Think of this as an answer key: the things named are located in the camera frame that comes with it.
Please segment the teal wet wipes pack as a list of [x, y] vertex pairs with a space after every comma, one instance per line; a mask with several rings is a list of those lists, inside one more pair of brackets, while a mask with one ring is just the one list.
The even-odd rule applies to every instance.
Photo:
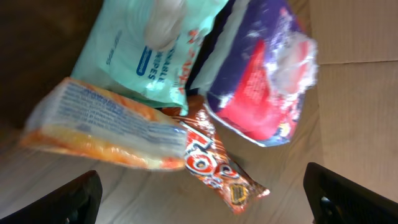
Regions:
[[186, 115], [185, 84], [226, 3], [105, 0], [71, 76]]

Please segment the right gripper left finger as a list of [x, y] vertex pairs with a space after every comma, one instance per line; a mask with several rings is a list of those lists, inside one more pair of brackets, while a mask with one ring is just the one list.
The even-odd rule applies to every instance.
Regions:
[[1, 224], [95, 224], [103, 188], [95, 170], [4, 217]]

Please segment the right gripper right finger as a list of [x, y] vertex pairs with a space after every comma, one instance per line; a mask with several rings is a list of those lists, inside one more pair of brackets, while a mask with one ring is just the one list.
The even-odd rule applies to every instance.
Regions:
[[397, 203], [315, 162], [303, 187], [314, 224], [397, 224]]

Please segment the purple red tissue pack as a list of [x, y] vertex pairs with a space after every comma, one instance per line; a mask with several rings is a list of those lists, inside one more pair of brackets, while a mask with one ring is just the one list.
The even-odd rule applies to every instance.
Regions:
[[262, 147], [286, 144], [316, 83], [317, 44], [283, 0], [233, 0], [217, 15], [188, 85], [209, 113]]

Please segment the red orange snack bar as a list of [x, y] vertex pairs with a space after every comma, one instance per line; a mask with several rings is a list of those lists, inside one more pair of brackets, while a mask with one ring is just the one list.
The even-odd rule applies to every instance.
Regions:
[[253, 180], [232, 158], [219, 138], [211, 116], [200, 95], [187, 100], [188, 114], [180, 115], [180, 108], [162, 108], [187, 130], [185, 150], [186, 169], [213, 189], [234, 213], [241, 213], [256, 198], [270, 194], [270, 190]]

